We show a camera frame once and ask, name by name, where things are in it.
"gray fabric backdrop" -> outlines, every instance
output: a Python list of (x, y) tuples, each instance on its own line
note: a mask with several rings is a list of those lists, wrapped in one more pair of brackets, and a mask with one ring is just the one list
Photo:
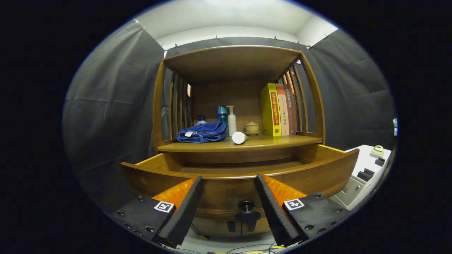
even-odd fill
[(65, 150), (76, 177), (106, 212), (133, 197), (120, 163), (150, 156), (154, 83), (164, 50), (135, 22), (86, 58), (63, 109)]
[(337, 30), (310, 50), (322, 67), (321, 86), (326, 144), (350, 149), (362, 144), (392, 150), (396, 118), (388, 83), (370, 55), (346, 33)]

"small blue bottle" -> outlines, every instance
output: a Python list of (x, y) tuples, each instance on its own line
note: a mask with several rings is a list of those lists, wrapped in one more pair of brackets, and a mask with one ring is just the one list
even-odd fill
[(226, 137), (228, 137), (227, 130), (227, 108), (218, 106), (217, 107), (218, 121), (226, 124)]

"shelf board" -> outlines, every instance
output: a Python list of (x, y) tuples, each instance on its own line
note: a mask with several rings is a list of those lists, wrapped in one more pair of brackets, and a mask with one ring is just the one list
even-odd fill
[(234, 151), (258, 151), (266, 149), (284, 148), (292, 146), (303, 146), (321, 143), (322, 139), (310, 136), (267, 136), (258, 135), (250, 138), (241, 145), (232, 142), (231, 137), (220, 142), (203, 144), (175, 142), (158, 148), (161, 152), (234, 152)]
[(190, 85), (228, 81), (274, 82), (300, 57), (300, 51), (269, 46), (212, 47), (164, 59)]
[(303, 163), (300, 161), (291, 158), (257, 163), (186, 165), (179, 172), (195, 174), (255, 174), (277, 169), (293, 169), (302, 165)]

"white machine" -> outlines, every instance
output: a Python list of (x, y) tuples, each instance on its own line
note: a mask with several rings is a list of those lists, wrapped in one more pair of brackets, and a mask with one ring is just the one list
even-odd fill
[(370, 156), (371, 151), (374, 149), (373, 146), (362, 145), (347, 150), (346, 152), (357, 148), (359, 149), (358, 160), (356, 161), (350, 180), (342, 191), (330, 197), (331, 200), (347, 210), (353, 210), (369, 196), (378, 181), (380, 181), (381, 176), (388, 165), (388, 158), (391, 155), (391, 150), (384, 149), (384, 154), (381, 158), (385, 159), (385, 161), (382, 163), (382, 166), (380, 166), (375, 164), (377, 158)]

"ceramic lid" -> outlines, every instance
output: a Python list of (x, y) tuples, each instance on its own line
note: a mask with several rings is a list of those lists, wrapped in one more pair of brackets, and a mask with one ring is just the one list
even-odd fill
[(254, 122), (250, 122), (250, 123), (245, 124), (245, 126), (253, 126), (253, 125), (258, 125), (258, 124), (254, 123)]

